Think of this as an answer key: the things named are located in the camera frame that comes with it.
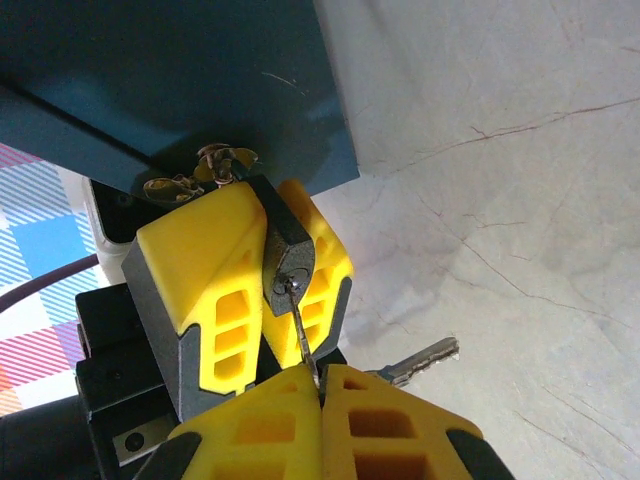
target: plaid cloth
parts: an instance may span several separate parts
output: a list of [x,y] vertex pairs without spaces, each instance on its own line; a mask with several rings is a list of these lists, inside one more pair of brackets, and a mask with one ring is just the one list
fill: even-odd
[[[0,144],[0,295],[95,253],[78,180]],[[74,299],[99,276],[86,270],[0,314],[0,415],[77,393]]]

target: marble surface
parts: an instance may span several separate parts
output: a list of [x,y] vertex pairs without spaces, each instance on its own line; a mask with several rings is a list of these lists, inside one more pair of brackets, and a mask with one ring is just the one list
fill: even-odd
[[357,269],[341,345],[519,479],[640,476],[640,2],[319,2],[362,178],[317,196]]

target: blue striped pattern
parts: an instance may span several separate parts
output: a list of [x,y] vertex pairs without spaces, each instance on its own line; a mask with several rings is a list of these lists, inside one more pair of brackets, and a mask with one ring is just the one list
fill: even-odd
[[30,278],[27,265],[11,231],[0,229],[0,287],[24,282]]
[[74,215],[84,248],[87,249],[87,253],[96,253],[96,243],[93,239],[91,227],[89,226],[89,216],[84,212],[77,212]]
[[0,169],[0,204],[11,226],[71,213],[58,172],[42,161]]
[[75,321],[78,318],[75,298],[78,293],[95,290],[98,280],[92,269],[65,278],[40,291],[40,299],[52,325]]

